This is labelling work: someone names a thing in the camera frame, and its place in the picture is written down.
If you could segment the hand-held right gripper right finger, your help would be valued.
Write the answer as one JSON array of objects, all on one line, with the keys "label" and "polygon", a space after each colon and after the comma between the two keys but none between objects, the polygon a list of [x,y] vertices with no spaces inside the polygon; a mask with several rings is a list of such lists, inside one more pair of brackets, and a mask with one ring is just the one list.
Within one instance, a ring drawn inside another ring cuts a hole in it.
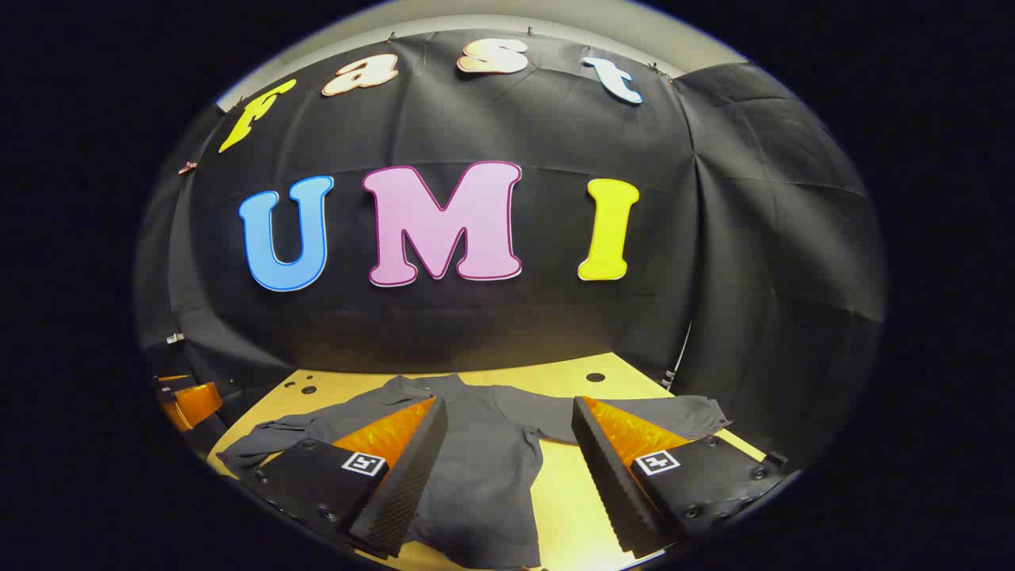
[{"label": "hand-held right gripper right finger", "polygon": [[791,483],[782,456],[731,431],[689,440],[584,395],[572,428],[621,549],[638,558],[735,527]]}]

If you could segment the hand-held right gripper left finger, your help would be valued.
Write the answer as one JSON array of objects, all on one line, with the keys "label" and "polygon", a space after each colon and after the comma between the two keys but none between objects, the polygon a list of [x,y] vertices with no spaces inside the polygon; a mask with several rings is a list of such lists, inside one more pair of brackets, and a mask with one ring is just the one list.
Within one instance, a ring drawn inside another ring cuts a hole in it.
[{"label": "hand-held right gripper left finger", "polygon": [[341,439],[302,438],[239,479],[323,541],[388,559],[416,517],[446,429],[445,401],[431,397]]}]

